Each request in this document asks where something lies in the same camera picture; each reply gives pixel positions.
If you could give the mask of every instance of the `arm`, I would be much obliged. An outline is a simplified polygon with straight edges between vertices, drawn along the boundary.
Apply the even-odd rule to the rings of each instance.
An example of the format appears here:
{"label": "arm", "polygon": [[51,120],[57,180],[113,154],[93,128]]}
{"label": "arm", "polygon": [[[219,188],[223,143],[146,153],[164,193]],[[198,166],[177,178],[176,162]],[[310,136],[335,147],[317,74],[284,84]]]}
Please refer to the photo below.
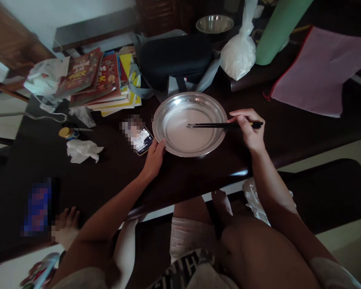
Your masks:
{"label": "arm", "polygon": [[154,140],[140,175],[109,200],[84,224],[67,251],[63,262],[49,285],[55,286],[66,276],[87,267],[107,270],[112,237],[126,219],[136,200],[158,175],[165,152],[166,140]]}
{"label": "arm", "polygon": [[[253,109],[230,112],[228,122],[238,121],[243,140],[249,148],[258,197],[271,226],[287,237],[308,262],[314,257],[336,260],[301,220],[293,198],[275,169],[263,141],[265,120]],[[253,130],[249,121],[261,121],[262,128]]]}

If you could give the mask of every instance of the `black chopsticks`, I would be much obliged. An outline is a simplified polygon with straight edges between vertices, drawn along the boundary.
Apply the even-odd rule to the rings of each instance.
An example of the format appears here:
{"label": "black chopsticks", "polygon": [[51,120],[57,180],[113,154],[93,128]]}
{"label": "black chopsticks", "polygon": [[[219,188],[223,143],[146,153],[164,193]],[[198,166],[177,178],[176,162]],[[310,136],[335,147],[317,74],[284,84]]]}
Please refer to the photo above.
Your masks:
{"label": "black chopsticks", "polygon": [[[254,129],[261,128],[263,122],[251,122],[250,125]],[[231,122],[231,123],[205,123],[205,124],[188,124],[188,128],[240,128],[239,123]]]}

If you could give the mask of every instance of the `floor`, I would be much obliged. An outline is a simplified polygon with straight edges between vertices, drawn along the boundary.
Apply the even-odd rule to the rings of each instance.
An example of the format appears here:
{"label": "floor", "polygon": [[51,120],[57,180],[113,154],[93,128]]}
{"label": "floor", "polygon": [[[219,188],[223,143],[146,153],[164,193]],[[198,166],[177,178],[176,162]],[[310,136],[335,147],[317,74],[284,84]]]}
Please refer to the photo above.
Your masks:
{"label": "floor", "polygon": [[[27,97],[30,96],[30,92],[26,89],[19,90],[19,92]],[[4,93],[0,94],[0,113],[24,112],[26,107],[26,102]],[[0,137],[15,139],[22,118],[23,116],[1,117]]]}
{"label": "floor", "polygon": [[[0,113],[24,111],[26,103],[12,97],[0,94]],[[0,118],[0,137],[16,137],[21,121],[20,117]],[[326,153],[296,162],[280,170],[298,172],[310,167],[333,161],[340,158],[351,158],[361,164],[361,140]],[[228,194],[240,191],[242,182],[223,188]],[[211,199],[210,194],[203,196],[205,201]],[[150,213],[146,220],[170,214],[174,206]],[[361,282],[361,220],[317,235],[317,238],[332,252],[335,258]],[[61,245],[56,245],[21,258],[11,260],[0,265],[0,288],[14,288],[26,277],[27,271],[34,263],[40,261],[50,252],[62,252]]]}

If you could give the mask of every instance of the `pink folder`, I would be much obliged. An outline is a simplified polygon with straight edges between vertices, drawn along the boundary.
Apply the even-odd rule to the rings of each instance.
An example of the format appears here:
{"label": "pink folder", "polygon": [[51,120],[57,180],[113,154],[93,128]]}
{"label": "pink folder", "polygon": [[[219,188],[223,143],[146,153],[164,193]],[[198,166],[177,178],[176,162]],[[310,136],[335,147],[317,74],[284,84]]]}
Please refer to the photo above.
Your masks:
{"label": "pink folder", "polygon": [[312,27],[294,63],[274,84],[270,97],[339,118],[342,85],[361,69],[361,37]]}

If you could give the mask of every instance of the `shorts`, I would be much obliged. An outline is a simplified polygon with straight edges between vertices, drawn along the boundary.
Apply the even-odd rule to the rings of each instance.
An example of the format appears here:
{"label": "shorts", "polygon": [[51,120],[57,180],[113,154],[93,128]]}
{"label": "shorts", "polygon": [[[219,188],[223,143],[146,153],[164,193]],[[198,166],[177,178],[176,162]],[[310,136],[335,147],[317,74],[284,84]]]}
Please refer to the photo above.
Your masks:
{"label": "shorts", "polygon": [[183,218],[172,218],[170,256],[171,264],[195,249],[215,253],[217,236],[213,225]]}

